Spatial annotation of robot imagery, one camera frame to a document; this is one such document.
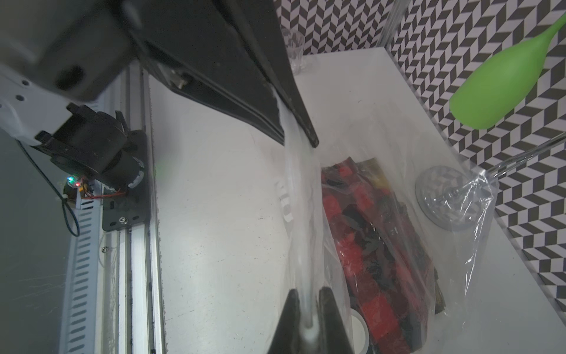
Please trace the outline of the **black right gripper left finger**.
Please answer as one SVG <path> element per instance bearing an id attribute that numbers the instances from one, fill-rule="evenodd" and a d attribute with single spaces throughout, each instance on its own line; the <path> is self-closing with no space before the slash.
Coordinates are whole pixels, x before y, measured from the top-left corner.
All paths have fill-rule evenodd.
<path id="1" fill-rule="evenodd" d="M 296 289 L 289 290 L 267 354 L 300 354 L 302 339 L 300 300 Z"/>

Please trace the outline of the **yellow plaid shirt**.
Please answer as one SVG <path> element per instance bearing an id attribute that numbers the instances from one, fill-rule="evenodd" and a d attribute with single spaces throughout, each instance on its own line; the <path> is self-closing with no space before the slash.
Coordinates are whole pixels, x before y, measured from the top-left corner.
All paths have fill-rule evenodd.
<path id="1" fill-rule="evenodd" d="M 394 247 L 394 260 L 402 283 L 415 298 L 433 305 L 434 314 L 445 310 L 445 299 L 438 284 L 438 274 L 410 212 L 413 208 L 399 199 L 376 159 L 356 162 L 361 177 L 375 189 L 377 208 L 382 216 L 386 242 Z"/>

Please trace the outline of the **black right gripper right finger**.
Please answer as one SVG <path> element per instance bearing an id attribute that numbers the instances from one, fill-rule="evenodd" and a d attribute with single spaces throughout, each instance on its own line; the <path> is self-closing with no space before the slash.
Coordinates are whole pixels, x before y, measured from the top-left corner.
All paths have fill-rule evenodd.
<path id="1" fill-rule="evenodd" d="M 320 325 L 319 352 L 322 354 L 353 354 L 334 293 L 323 287 L 318 295 Z"/>

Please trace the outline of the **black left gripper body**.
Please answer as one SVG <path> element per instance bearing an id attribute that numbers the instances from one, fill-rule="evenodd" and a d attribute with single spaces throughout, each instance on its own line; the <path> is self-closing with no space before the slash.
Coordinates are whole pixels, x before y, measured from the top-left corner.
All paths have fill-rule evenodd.
<path id="1" fill-rule="evenodd" d="M 1 63 L 87 102 L 138 60 L 183 97 L 224 102 L 204 64 L 227 25 L 222 1 L 3 1 Z"/>

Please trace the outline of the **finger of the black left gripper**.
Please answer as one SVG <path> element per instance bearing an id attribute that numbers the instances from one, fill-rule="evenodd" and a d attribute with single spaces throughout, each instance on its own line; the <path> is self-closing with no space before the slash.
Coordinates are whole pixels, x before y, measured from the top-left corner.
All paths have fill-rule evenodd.
<path id="1" fill-rule="evenodd" d="M 222 17 L 218 29 L 227 35 L 217 41 L 228 50 L 218 62 L 227 72 L 217 84 L 221 96 L 233 105 L 227 112 L 283 142 L 279 98 L 310 145 L 317 147 L 319 139 L 293 77 L 274 3 L 215 1 L 214 6 Z"/>
<path id="2" fill-rule="evenodd" d="M 123 16 L 150 74 L 172 92 L 233 117 L 217 86 L 227 72 L 218 62 L 228 50 L 217 43 L 227 35 L 218 29 L 222 17 L 214 3 L 124 1 Z"/>

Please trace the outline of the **clear plastic vacuum bag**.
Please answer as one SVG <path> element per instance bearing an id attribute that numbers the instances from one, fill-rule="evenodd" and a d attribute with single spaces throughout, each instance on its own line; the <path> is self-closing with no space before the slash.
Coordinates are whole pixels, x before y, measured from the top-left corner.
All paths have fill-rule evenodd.
<path id="1" fill-rule="evenodd" d="M 462 333 L 498 183 L 460 162 L 388 54 L 311 57 L 321 137 L 282 116 L 290 238 L 270 353 L 440 353 Z"/>

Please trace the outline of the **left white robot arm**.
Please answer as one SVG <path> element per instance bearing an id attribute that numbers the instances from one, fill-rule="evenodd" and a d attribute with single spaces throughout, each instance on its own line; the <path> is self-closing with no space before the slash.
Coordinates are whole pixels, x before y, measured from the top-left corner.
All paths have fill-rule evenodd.
<path id="1" fill-rule="evenodd" d="M 318 137 L 296 86 L 272 1 L 3 1 L 1 67 L 26 88 L 69 100 L 58 123 L 4 90 L 4 130 L 63 171 L 134 188 L 144 162 L 128 152 L 122 115 L 88 107 L 134 61 L 176 94 L 284 142 L 289 109 Z"/>

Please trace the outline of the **red plaid shirt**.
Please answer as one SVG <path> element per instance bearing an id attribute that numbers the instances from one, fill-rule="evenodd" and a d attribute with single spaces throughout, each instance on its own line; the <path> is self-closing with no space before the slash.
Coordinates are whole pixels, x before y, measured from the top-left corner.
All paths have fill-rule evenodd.
<path id="1" fill-rule="evenodd" d="M 352 305 L 365 320 L 374 353 L 414 353 L 427 339 L 433 305 L 408 291 L 386 242 L 375 189 L 351 158 L 321 172 L 324 211 Z"/>

